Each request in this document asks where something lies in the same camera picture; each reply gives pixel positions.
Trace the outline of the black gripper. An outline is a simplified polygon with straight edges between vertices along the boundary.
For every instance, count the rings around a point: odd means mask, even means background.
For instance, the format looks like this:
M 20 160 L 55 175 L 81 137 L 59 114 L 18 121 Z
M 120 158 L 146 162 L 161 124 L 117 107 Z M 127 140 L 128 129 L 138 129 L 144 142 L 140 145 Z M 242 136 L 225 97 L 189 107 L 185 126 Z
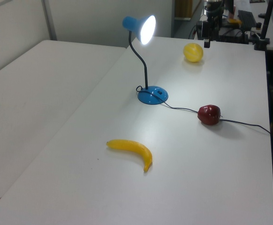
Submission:
M 197 21 L 197 40 L 204 40 L 204 48 L 210 48 L 210 41 L 220 41 L 220 29 L 222 27 L 222 14 L 217 16 L 201 15 Z

